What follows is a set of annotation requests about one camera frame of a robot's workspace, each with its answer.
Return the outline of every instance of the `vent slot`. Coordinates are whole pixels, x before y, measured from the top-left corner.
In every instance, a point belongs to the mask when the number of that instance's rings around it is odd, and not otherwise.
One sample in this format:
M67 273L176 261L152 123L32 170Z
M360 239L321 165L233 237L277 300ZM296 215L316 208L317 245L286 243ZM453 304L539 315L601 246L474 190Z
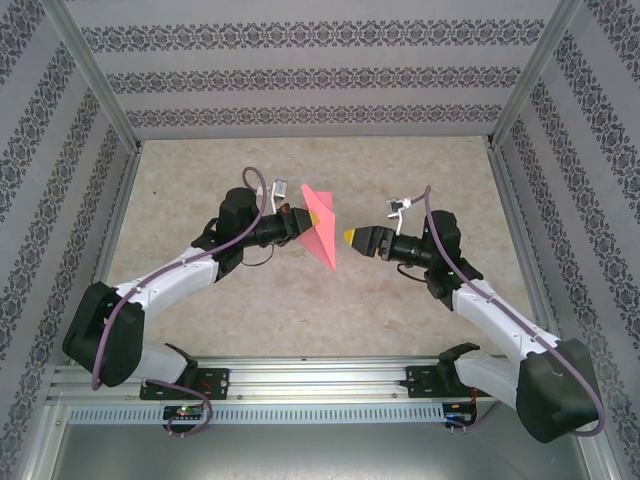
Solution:
M76 406L69 425L157 425L162 405ZM441 403L348 404L348 405L214 405L211 423L219 425L291 425L353 423L443 422ZM197 424L198 420L175 420L177 424Z

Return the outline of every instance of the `speckled floor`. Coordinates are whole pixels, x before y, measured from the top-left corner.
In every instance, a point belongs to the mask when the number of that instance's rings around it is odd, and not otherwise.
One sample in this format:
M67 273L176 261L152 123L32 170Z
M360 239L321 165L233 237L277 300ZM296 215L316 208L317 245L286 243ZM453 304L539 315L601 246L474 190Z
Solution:
M194 355L437 354L471 341L498 353L467 320L434 300L395 265L360 256L342 232L387 225L385 199L433 185L432 204L453 211L462 250L525 315L530 306L481 138L285 138L149 141L135 180L109 282L143 275L180 253L217 216L246 165L272 182L331 191L337 216L337 272L299 244L277 249L259 268L238 267L216 285L173 305L147 327L147 340ZM424 210L407 215L419 234ZM268 251L247 251L257 262Z

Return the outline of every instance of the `striped wall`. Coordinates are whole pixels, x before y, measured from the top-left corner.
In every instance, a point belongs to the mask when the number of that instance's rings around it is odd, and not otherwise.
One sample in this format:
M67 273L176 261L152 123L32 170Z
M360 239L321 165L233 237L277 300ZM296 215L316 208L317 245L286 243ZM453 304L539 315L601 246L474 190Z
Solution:
M76 0L141 139L487 134L557 0Z
M591 350L623 478L640 478L634 3L583 3L502 149L556 319Z
M37 1L0 1L0 479L20 470L129 158Z

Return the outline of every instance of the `wallpaper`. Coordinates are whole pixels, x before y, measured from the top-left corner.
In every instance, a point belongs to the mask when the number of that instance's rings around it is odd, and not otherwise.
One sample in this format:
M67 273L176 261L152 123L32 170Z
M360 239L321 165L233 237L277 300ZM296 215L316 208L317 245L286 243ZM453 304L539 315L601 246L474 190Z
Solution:
M591 351L623 478L640 478L639 17L596 3L580 7L503 155L560 328Z
M487 134L556 4L67 2L141 139Z
M20 468L129 158L37 1L0 1L0 479Z

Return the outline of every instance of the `gray floor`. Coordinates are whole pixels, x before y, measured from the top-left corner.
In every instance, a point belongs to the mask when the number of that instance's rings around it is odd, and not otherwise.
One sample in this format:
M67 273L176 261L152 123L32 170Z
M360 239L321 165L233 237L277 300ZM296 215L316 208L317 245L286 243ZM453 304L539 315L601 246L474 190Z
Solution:
M435 209L453 211L465 257L523 314L530 307L480 137L283 138L146 142L109 283L137 278L174 259L202 231L246 165L268 181L333 192L337 271L302 246L278 249L259 268L240 267L152 322L149 341L197 356L431 355L462 342L500 353L474 325L449 312L395 266L360 256L342 232L393 226L385 200L433 186ZM421 232L424 208L405 233ZM249 262L268 252L247 251Z
M437 424L68 427L56 480L581 480L574 437L533 440L506 408L466 436Z

